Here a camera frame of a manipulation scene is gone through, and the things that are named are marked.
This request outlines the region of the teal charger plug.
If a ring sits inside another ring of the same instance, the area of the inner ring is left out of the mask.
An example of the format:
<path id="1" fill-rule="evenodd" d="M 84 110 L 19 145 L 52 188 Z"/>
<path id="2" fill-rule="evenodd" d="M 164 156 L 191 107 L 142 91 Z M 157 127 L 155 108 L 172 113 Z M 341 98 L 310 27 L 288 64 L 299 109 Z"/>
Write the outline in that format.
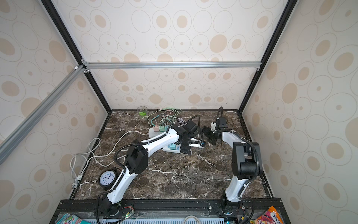
<path id="1" fill-rule="evenodd" d="M 176 144 L 172 143 L 169 145 L 170 150 L 176 150 Z"/>

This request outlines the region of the blue white power strip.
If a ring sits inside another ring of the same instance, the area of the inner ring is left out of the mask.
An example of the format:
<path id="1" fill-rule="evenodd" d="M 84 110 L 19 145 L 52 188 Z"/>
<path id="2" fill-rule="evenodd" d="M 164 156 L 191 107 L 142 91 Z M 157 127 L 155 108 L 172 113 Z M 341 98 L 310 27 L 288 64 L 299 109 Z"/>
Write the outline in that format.
<path id="1" fill-rule="evenodd" d="M 177 153 L 180 154 L 180 144 L 174 144 L 171 143 L 168 146 L 165 146 L 162 148 L 163 151 L 165 152 L 171 152 L 171 153 Z"/>

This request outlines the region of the pink charger plug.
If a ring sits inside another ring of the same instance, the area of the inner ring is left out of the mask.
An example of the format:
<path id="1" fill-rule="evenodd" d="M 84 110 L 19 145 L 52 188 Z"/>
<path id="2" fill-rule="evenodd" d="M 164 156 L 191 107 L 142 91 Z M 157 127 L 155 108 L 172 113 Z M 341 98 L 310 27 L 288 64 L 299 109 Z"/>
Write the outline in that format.
<path id="1" fill-rule="evenodd" d="M 153 127 L 153 130 L 154 130 L 154 132 L 159 132 L 160 130 L 159 130 L 159 126 L 154 126 Z"/>

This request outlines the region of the multicolour white power strip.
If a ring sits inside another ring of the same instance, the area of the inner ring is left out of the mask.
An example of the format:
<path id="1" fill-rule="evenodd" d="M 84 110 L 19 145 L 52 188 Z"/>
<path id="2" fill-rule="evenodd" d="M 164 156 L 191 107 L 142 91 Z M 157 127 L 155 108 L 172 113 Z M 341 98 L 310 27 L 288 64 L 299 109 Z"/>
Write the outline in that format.
<path id="1" fill-rule="evenodd" d="M 177 134 L 177 132 L 173 129 L 173 125 L 169 125 L 166 126 L 166 131 L 165 132 L 154 132 L 153 128 L 149 129 L 149 138 L 150 139 L 154 139 L 157 137 L 160 137 L 164 135 L 165 137 L 170 137 L 170 138 L 178 138 L 179 135 Z"/>

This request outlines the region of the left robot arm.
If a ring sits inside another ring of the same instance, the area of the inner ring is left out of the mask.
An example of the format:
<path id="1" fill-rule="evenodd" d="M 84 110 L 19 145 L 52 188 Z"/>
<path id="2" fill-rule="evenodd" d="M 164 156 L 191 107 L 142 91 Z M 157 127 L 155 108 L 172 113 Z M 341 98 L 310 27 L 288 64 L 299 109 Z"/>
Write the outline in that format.
<path id="1" fill-rule="evenodd" d="M 114 162 L 122 168 L 103 171 L 98 184 L 105 190 L 97 198 L 95 217 L 100 223 L 100 207 L 104 208 L 105 214 L 113 215 L 114 206 L 122 201 L 124 193 L 134 178 L 144 172 L 148 167 L 149 157 L 160 149 L 171 144 L 179 143 L 180 153 L 190 155 L 191 147 L 202 147 L 203 133 L 200 128 L 200 116 L 195 115 L 189 120 L 174 122 L 162 128 L 162 133 L 148 140 L 134 140 L 132 143 L 121 147 L 114 155 Z"/>

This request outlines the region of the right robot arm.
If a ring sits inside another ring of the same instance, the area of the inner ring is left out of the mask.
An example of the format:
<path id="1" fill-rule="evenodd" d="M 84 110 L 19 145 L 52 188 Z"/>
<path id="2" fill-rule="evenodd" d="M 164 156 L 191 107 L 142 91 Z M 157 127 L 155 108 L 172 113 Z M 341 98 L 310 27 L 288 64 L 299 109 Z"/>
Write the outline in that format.
<path id="1" fill-rule="evenodd" d="M 211 127 L 204 126 L 203 134 L 208 141 L 215 145 L 222 140 L 232 148 L 231 169 L 233 177 L 222 196 L 222 207 L 230 206 L 242 201 L 247 187 L 262 173 L 262 159 L 260 146 L 257 142 L 231 130 L 227 126 L 227 119 L 223 116 L 223 107 L 219 107 L 216 120 Z"/>

